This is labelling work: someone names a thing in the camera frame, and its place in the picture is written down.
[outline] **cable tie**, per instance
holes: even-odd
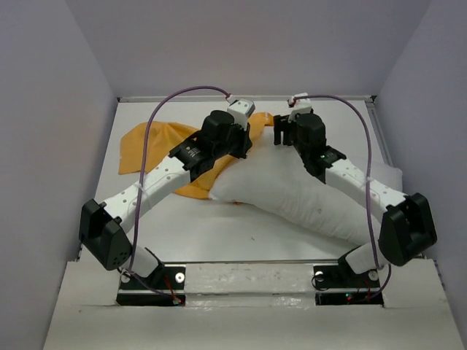
[[[292,96],[290,97],[288,100],[287,100],[287,103],[289,104],[289,107],[294,107],[295,104],[297,103],[297,99],[295,96]]]
[[[225,97],[225,100],[228,102],[228,104],[232,104],[236,101],[236,97],[233,94],[229,94]]]
[[[141,190],[143,192],[143,195],[146,196],[147,203],[149,204],[150,209],[154,206],[153,203],[151,202],[151,196],[147,194],[146,190],[144,189],[144,186],[141,186],[139,182],[136,182],[133,184],[135,187],[138,187],[138,190]]]

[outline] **orange cloth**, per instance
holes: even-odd
[[[274,118],[272,114],[261,112],[252,115],[250,124],[250,139],[255,142],[260,138],[265,126],[272,126]],[[146,124],[142,123],[128,132],[120,143],[120,167],[119,174],[129,174],[140,171],[143,153],[144,131]],[[153,122],[150,129],[147,144],[146,172],[153,170],[169,151],[185,140],[198,129],[178,122]],[[235,160],[234,157],[226,155],[214,164],[214,168],[204,173],[194,182],[175,191],[178,195],[185,197],[207,199],[211,187],[219,174]]]

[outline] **gray wall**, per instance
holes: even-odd
[[[0,1],[0,347],[41,349],[116,100],[63,0]]]
[[[67,0],[118,96],[376,94],[429,0]]]
[[[433,0],[377,99],[408,192],[425,194],[447,295],[467,345],[467,2]]]

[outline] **wire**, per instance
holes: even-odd
[[[172,294],[172,301],[174,303],[174,305],[179,305],[182,303],[182,301],[175,295],[174,293],[174,289],[172,288],[172,285],[170,283],[170,280],[169,280],[169,277],[167,275],[165,275],[163,277],[164,281],[166,282],[166,286],[167,288],[169,288],[170,290],[170,294]]]
[[[351,110],[354,113],[356,113],[356,115],[358,116],[358,119],[360,119],[362,123],[363,129],[365,131],[366,146],[368,147],[368,162],[366,164],[366,183],[365,183],[366,221],[368,223],[368,231],[370,233],[371,250],[373,251],[374,264],[378,270],[381,270],[382,266],[379,265],[379,261],[378,261],[377,244],[376,244],[376,239],[374,237],[373,222],[371,221],[370,177],[371,177],[371,153],[372,151],[371,151],[370,132],[368,130],[368,126],[365,122],[365,119],[363,119],[363,116],[358,111],[358,109],[356,109],[353,104],[351,104],[349,101],[347,101],[344,98],[341,98],[335,95],[307,95],[307,96],[294,96],[293,101],[295,102],[297,100],[303,100],[305,98],[329,98],[331,100],[340,101],[343,104],[346,104],[349,108],[351,108]],[[379,288],[379,291],[375,293],[375,295],[371,296],[369,299],[374,298],[375,296],[382,293],[383,289],[387,286],[387,283],[389,283],[389,279],[391,276],[391,270],[392,270],[391,266],[389,265],[389,271],[388,271],[388,275],[386,278],[386,282]]]
[[[121,268],[117,268],[117,271],[120,275],[123,275],[127,278],[131,278],[130,274],[126,273],[124,270],[122,270]]]
[[[199,85],[199,86],[193,86],[193,87],[188,87],[186,89],[179,90],[175,93],[172,93],[171,95],[165,97],[153,110],[153,113],[151,114],[149,120],[147,121],[146,124],[146,131],[144,132],[144,143],[143,143],[143,156],[142,156],[142,161],[141,161],[141,170],[139,172],[139,189],[138,189],[138,197],[136,199],[136,208],[135,208],[135,213],[134,213],[134,235],[133,235],[133,246],[131,249],[131,256],[130,256],[130,264],[128,266],[128,272],[146,289],[157,293],[159,295],[167,295],[171,297],[171,295],[168,295],[166,293],[159,292],[158,290],[152,288],[151,286],[148,286],[142,279],[141,276],[138,276],[136,273],[132,271],[133,269],[133,264],[134,264],[134,259],[136,255],[136,245],[138,243],[138,233],[139,233],[139,214],[141,212],[141,202],[142,202],[142,194],[143,194],[143,185],[144,185],[144,171],[146,169],[146,160],[147,160],[147,144],[149,141],[149,133],[151,129],[151,124],[153,123],[155,115],[159,112],[159,110],[162,108],[164,104],[172,100],[175,96],[182,95],[183,93],[187,93],[190,91],[195,91],[195,90],[215,90],[223,95],[225,97],[229,97],[231,94],[225,91],[224,89],[221,89],[219,87],[215,86],[210,86],[210,85]]]
[[[370,295],[371,295],[371,286],[370,286],[367,279],[365,280],[365,284],[368,287],[368,293],[366,294],[366,299],[368,299],[370,297]]]
[[[312,286],[313,286],[313,288],[315,288],[318,292],[325,292],[326,290],[329,289],[329,288],[322,289],[322,288],[316,287],[316,284],[313,283],[314,281],[316,281],[316,276],[313,276],[313,277],[312,277]]]
[[[369,300],[371,300],[371,299],[373,299],[373,298],[376,298],[378,295],[380,295],[380,294],[382,293],[382,291],[385,290],[387,284],[389,283],[389,280],[390,280],[390,278],[391,278],[392,272],[393,272],[393,267],[391,266],[391,264],[389,264],[389,265],[387,266],[387,277],[386,277],[386,280],[385,280],[385,282],[383,283],[383,285],[379,288],[379,290],[378,290],[376,293],[374,293],[373,295],[368,294],[368,295],[367,295],[366,297],[364,297],[363,299],[354,300],[353,302],[354,302],[354,303],[362,303],[362,302],[364,302],[364,301],[369,301]]]

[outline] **white arm link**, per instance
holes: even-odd
[[[167,195],[189,183],[190,172],[183,168],[183,163],[175,157],[166,156],[156,168],[144,177],[139,216],[142,217]],[[139,182],[135,182],[126,190],[104,201],[106,212],[114,218],[122,219],[120,226],[125,233],[128,233],[134,226],[138,189]]]
[[[366,207],[366,177],[365,174],[348,159],[341,159],[326,169],[326,184],[345,193],[351,199]],[[389,205],[397,206],[404,202],[405,194],[377,180],[370,179],[371,213],[381,222],[382,215]]]

